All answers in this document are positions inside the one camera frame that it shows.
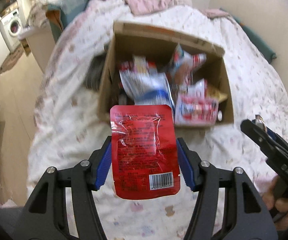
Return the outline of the person's right hand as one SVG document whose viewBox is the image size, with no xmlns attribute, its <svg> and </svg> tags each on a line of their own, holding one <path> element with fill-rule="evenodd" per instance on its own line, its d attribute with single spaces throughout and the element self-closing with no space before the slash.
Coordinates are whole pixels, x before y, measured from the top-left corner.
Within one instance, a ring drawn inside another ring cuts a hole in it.
<svg viewBox="0 0 288 240">
<path fill-rule="evenodd" d="M 271 210 L 273 207 L 275 207 L 279 212 L 286 214 L 283 218 L 275 222 L 277 230 L 282 231 L 288 229 L 288 198 L 275 199 L 273 191 L 278 179 L 279 176 L 276 176 L 272 180 L 267 191 L 265 191 L 265 193 L 262 195 L 262 198 L 268 210 Z"/>
</svg>

